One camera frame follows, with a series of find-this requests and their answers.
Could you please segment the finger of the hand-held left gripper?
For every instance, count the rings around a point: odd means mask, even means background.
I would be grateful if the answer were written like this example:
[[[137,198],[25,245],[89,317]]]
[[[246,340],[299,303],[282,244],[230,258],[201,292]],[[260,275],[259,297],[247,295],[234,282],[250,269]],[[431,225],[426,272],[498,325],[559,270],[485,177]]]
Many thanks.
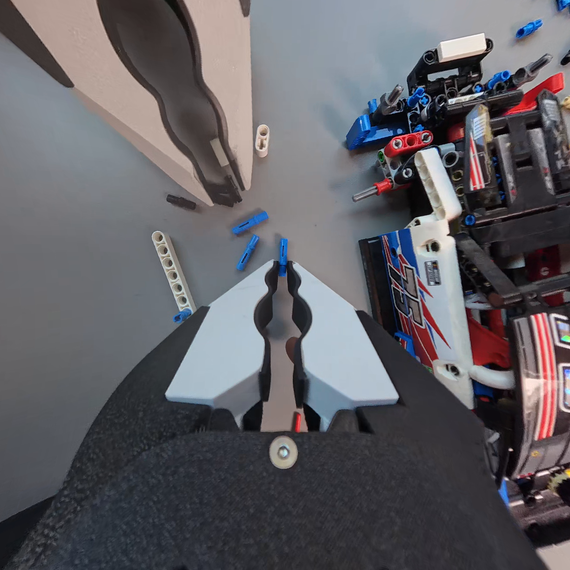
[[[239,190],[249,190],[253,171],[251,1],[179,1],[194,50],[195,75],[205,111],[199,133]],[[210,141],[218,138],[230,162],[222,168]]]
[[[82,103],[183,189],[213,206],[196,167],[170,139],[156,99],[118,57],[96,1],[12,3],[69,77]]]

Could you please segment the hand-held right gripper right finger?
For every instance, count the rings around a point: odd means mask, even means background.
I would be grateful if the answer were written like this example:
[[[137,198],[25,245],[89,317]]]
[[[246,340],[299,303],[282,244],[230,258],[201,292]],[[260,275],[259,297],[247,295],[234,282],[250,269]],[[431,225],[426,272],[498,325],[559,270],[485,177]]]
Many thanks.
[[[357,310],[298,262],[287,264],[293,299],[293,387],[308,431],[326,431],[342,410],[394,405],[399,395]]]

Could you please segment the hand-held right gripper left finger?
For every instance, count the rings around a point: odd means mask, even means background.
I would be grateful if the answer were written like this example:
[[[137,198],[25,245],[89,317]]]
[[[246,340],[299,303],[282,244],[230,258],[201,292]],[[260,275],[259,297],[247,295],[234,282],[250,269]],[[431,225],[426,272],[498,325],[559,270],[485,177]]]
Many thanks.
[[[228,410],[239,429],[258,430],[270,394],[272,319],[270,260],[189,318],[196,331],[166,399]]]

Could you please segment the thin white holed toy beam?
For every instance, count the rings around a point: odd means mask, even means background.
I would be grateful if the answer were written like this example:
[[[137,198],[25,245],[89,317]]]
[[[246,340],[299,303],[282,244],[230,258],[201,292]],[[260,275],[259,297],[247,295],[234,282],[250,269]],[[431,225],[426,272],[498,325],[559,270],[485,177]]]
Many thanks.
[[[165,232],[158,230],[152,233],[152,240],[162,269],[167,277],[170,290],[175,298],[178,311],[190,311],[193,314],[196,311],[196,304],[190,294],[170,237]]]

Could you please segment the toy brick race car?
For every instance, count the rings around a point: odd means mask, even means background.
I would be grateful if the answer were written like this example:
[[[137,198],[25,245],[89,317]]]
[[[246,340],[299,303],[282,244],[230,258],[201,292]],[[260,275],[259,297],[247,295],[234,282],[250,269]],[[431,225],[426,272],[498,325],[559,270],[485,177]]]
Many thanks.
[[[491,476],[536,547],[569,542],[569,131],[545,53],[483,78],[484,33],[440,42],[368,101],[377,147],[353,202],[404,193],[404,228],[359,241],[374,319],[475,413]]]

